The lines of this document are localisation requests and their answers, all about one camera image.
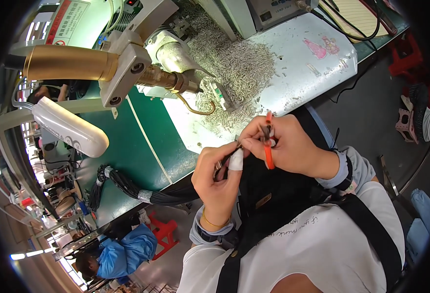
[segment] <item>white t-shirt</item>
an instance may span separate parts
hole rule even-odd
[[[367,182],[358,197],[396,244],[402,266],[404,233],[390,198],[380,183]],[[198,245],[184,256],[179,293],[215,293],[225,251]],[[311,207],[264,238],[242,259],[239,293],[269,293],[282,278],[303,273],[322,292],[386,292],[381,262],[366,236],[341,208]]]

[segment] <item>wrist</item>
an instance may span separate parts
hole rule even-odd
[[[205,208],[203,215],[200,218],[200,226],[209,232],[218,231],[230,223],[231,213],[215,212]]]
[[[340,158],[334,151],[316,149],[310,169],[304,175],[329,180],[335,177],[340,169]]]

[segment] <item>shoe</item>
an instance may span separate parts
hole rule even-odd
[[[424,83],[414,84],[409,89],[408,97],[413,104],[415,135],[419,140],[425,141],[423,137],[423,118],[428,105],[428,88]]]
[[[144,223],[146,225],[150,225],[151,220],[147,215],[147,211],[145,209],[139,210],[139,220],[141,223]]]

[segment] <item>warning label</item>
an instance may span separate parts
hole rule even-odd
[[[87,9],[89,3],[66,0],[64,1],[56,14],[52,23],[46,44],[66,45],[73,35],[81,16]]]

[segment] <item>pile of metal pins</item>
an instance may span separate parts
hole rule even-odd
[[[274,54],[267,45],[241,40],[240,37],[231,42],[203,9],[191,15],[188,21],[198,32],[188,42],[190,55],[201,67],[216,76],[206,76],[201,81],[204,92],[197,94],[196,106],[199,111],[207,112],[211,109],[211,100],[219,105],[210,88],[210,82],[217,80],[239,107],[228,113],[218,106],[213,114],[205,118],[207,129],[217,133],[222,126],[237,133],[237,126],[242,129],[260,113],[255,98],[269,85],[275,74]]]

